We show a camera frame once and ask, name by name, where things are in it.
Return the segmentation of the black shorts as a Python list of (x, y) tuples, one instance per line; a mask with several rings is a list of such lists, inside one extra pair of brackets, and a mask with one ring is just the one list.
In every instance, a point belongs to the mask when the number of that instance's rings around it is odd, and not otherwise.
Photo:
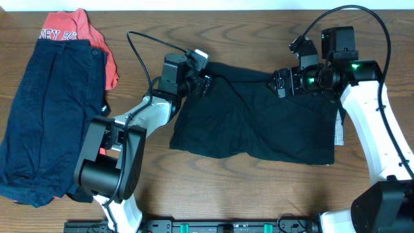
[(247, 153), (266, 161), (334, 163), (338, 104), (322, 95), (279, 98), (271, 75), (209, 63), (205, 97), (188, 96), (169, 142), (173, 150), (224, 159)]

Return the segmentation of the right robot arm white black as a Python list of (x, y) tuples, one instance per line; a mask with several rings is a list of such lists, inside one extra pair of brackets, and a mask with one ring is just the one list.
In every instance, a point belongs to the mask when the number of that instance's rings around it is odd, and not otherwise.
[(369, 168), (370, 188), (349, 208), (318, 214), (310, 232), (412, 232), (413, 152), (380, 83), (374, 60), (360, 60), (354, 29), (322, 31), (321, 50), (309, 39), (290, 44), (297, 67), (277, 70), (268, 88), (280, 98), (324, 94), (350, 116)]

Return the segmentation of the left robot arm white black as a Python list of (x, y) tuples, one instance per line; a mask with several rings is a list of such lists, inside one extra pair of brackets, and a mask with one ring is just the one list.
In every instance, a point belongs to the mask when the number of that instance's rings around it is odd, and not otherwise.
[(207, 53), (196, 49), (164, 58), (158, 87), (140, 104), (114, 118), (91, 121), (74, 171), (74, 182), (98, 201), (112, 232), (139, 232), (142, 212), (133, 196), (138, 184), (146, 139), (179, 112), (188, 95), (205, 96), (211, 77), (201, 71)]

